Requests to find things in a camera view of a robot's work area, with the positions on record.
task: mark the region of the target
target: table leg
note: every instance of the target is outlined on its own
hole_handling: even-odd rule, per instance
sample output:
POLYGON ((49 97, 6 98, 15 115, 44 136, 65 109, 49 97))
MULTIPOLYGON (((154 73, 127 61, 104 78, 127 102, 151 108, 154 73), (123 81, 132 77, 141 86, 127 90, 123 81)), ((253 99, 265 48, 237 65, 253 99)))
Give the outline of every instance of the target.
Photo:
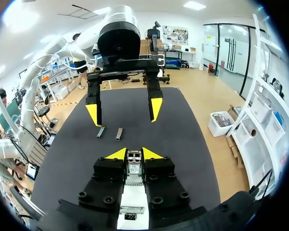
POLYGON ((52 88, 50 87, 50 84, 49 84, 49 83, 47 83, 47 86, 48 86, 48 89, 49 89, 49 91, 50 91, 50 94, 51 94, 52 97, 53 97, 53 100, 54 100, 55 102, 58 102, 58 99, 57 99, 56 95, 54 94, 52 88))

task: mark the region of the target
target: black mat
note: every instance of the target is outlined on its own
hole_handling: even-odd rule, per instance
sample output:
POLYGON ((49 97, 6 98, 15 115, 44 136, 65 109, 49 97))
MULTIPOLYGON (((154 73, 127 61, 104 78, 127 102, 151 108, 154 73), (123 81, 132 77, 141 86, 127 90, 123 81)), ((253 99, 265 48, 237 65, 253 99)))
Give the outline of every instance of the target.
POLYGON ((163 88, 164 100, 158 120, 150 122, 147 90, 102 91, 103 125, 100 140, 82 99, 68 117, 50 147, 37 176, 31 201, 47 212, 59 199, 78 203, 100 156, 121 148, 146 147, 161 156, 169 156, 181 184, 191 195, 192 208, 208 210, 220 203, 215 171, 200 127, 182 93, 163 88), (120 142, 118 128, 124 128, 120 142))

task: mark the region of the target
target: white box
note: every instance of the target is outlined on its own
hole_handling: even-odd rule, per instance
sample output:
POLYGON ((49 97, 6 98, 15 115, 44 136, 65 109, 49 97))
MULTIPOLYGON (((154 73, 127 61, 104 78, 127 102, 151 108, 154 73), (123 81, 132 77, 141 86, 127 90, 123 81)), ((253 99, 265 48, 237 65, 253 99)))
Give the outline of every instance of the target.
POLYGON ((55 85, 54 87, 52 87, 52 90, 55 94, 58 94, 62 91, 62 85, 61 84, 58 84, 58 85, 55 85))
POLYGON ((244 145, 253 138, 245 127, 243 121, 240 123, 238 129, 236 130, 236 137, 241 145, 244 145))
POLYGON ((255 98, 251 105, 250 111, 253 113, 259 123, 263 123, 271 111, 271 102, 262 96, 261 93, 258 94, 254 92, 254 94, 255 98))
POLYGON ((271 112, 269 123, 266 126, 264 131, 265 131, 266 136, 268 137, 272 146, 275 146, 275 144, 285 134, 283 127, 281 126, 280 122, 278 121, 278 119, 274 115, 273 111, 271 112))
POLYGON ((76 81, 72 81, 72 82, 67 86, 68 92, 71 92, 72 90, 74 90, 75 87, 77 87, 77 82, 76 82, 76 81))
POLYGON ((229 131, 229 129, 232 127, 233 124, 234 124, 234 120, 229 115, 228 112, 213 112, 210 114, 210 120, 209 120, 208 128, 209 128, 210 132, 212 133, 212 135, 214 137, 217 137, 217 136, 222 136, 222 135, 226 134, 229 131), (225 119, 230 120, 231 125, 229 125, 227 127, 220 127, 219 124, 214 119, 213 114, 221 114, 225 119))
POLYGON ((61 91, 55 94, 58 100, 64 99, 68 95, 67 87, 63 87, 61 91))

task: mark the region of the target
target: white shelf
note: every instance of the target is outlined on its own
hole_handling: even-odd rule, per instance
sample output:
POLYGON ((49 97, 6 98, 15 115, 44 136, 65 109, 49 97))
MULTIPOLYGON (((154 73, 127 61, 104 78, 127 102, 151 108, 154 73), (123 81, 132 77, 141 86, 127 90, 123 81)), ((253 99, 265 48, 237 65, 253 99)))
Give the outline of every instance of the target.
POLYGON ((246 114, 250 117, 256 128, 258 129, 268 151, 271 157, 272 165, 273 165, 273 171, 274 171, 274 176, 275 179, 278 179, 279 173, 280 173, 280 167, 279 167, 279 160, 277 158, 277 152, 275 148, 272 147, 262 125, 258 122, 257 118, 254 116, 254 114, 250 111, 249 108, 246 108, 245 110, 246 114))
POLYGON ((242 157, 242 160, 244 162, 245 169, 246 169, 247 177, 249 179, 250 189, 251 189, 252 186, 254 185, 254 180, 253 180, 253 170, 252 170, 251 165, 250 165, 250 158, 248 155, 248 151, 246 150, 246 148, 243 145, 241 145, 239 143, 239 141, 236 137, 235 131, 231 135, 236 142, 237 148, 240 151, 240 154, 241 154, 241 157, 242 157))
POLYGON ((289 118, 289 107, 286 104, 286 102, 280 97, 280 95, 272 88, 267 82, 265 82, 262 78, 258 78, 257 81, 265 88, 267 89, 273 97, 278 101, 278 103, 282 106, 282 108, 285 110, 288 118, 289 118))

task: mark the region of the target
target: metal bar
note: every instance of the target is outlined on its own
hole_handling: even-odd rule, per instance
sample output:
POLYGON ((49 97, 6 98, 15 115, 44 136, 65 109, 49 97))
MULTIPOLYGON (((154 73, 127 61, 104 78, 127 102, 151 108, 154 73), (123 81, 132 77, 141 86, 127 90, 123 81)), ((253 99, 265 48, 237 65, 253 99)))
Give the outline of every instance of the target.
POLYGON ((118 129, 118 133, 117 133, 117 136, 116 136, 116 141, 120 141, 120 138, 121 138, 121 135, 122 135, 122 131, 123 131, 123 128, 119 128, 118 129))
POLYGON ((98 134, 96 135, 96 137, 97 137, 98 139, 101 138, 101 135, 102 135, 102 133, 103 133, 104 130, 105 130, 105 127, 101 127, 100 131, 99 131, 98 134))
POLYGON ((246 79, 247 79, 247 75, 248 75, 248 72, 249 72, 249 67, 250 67, 250 28, 248 28, 249 30, 249 55, 247 57, 247 66, 246 66, 246 71, 245 71, 245 76, 244 76, 244 80, 243 80, 243 84, 242 84, 242 88, 241 88, 241 91, 240 91, 240 96, 242 97, 242 93, 243 93, 243 90, 244 90, 244 87, 245 87, 245 83, 246 83, 246 79))
POLYGON ((115 72, 108 72, 108 73, 100 73, 101 77, 104 76, 119 76, 119 75, 126 75, 126 74, 134 74, 134 73, 144 73, 145 70, 133 70, 133 71, 115 71, 115 72))

